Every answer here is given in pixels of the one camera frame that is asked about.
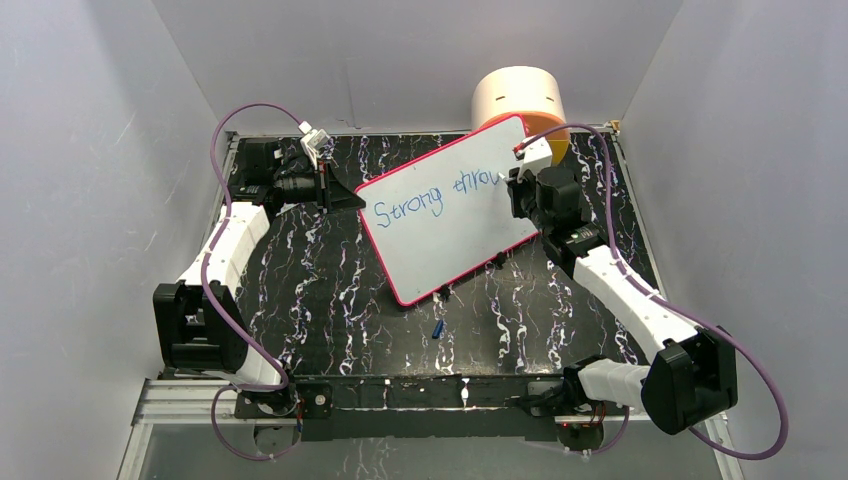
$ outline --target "small blue object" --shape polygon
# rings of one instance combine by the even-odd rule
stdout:
[[[445,321],[439,320],[439,323],[436,324],[435,330],[433,330],[433,339],[438,340],[439,337],[442,336],[442,330],[445,328]]]

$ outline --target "whiteboard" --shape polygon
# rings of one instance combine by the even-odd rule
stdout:
[[[356,189],[359,211],[389,284],[411,305],[536,234],[512,217],[506,175],[525,138],[506,117]]]

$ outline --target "white enclosure wall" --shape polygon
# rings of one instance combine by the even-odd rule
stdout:
[[[848,8],[686,1],[624,117],[636,198],[669,297],[770,367],[789,443],[750,479],[845,478]],[[777,434],[740,368],[736,446]]]
[[[509,65],[558,79],[565,114],[624,115],[681,0],[153,0],[219,117],[272,101],[336,132],[471,126],[471,94]],[[278,113],[242,133],[293,132]]]
[[[215,117],[149,0],[3,2],[0,465],[114,478],[200,246]]]

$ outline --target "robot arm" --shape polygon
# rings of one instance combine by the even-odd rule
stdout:
[[[234,300],[236,290],[251,253],[283,206],[314,202],[323,213],[365,206],[362,199],[339,183],[330,166],[318,158],[317,150],[322,145],[321,139],[326,140],[326,133],[308,124],[302,124],[301,130],[304,129],[307,131],[301,139],[300,151],[286,160],[279,143],[267,140],[248,140],[237,153],[244,157],[239,163],[246,167],[237,172],[229,185],[233,198],[230,219],[211,251],[206,274],[218,302],[243,329],[244,321]],[[303,160],[306,169],[284,170],[285,163],[298,160]],[[225,217],[226,207],[222,207],[216,231]],[[203,292],[201,268],[204,256],[210,253],[210,242],[211,239],[175,283],[160,284],[154,292],[153,307],[165,365],[200,371],[235,385],[280,385],[280,362],[277,361],[277,366],[269,364],[245,343]],[[293,398],[293,389],[285,390]],[[287,408],[292,398],[280,408]]]
[[[611,401],[644,410],[669,434],[734,406],[733,347],[628,283],[603,233],[585,219],[589,209],[574,174],[550,166],[547,142],[537,141],[517,156],[520,166],[507,179],[513,216],[534,223],[547,257],[594,294],[652,359],[650,367],[600,357],[567,367],[563,389],[571,394],[569,406]],[[644,283],[636,272],[627,275]]]

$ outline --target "marble-patterned surface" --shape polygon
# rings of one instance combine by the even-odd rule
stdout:
[[[340,136],[323,155],[352,189],[455,138]],[[588,140],[573,134],[564,164],[580,172],[603,224],[603,164]],[[618,245],[655,283],[617,159],[616,167]],[[554,268],[538,242],[511,252],[502,269],[489,264],[454,284],[446,303],[402,308],[358,215],[321,216],[313,206],[291,208],[272,224],[249,261],[238,304],[252,335],[301,375],[549,373],[597,353],[644,362],[622,325]],[[438,319],[445,328],[433,340]]]

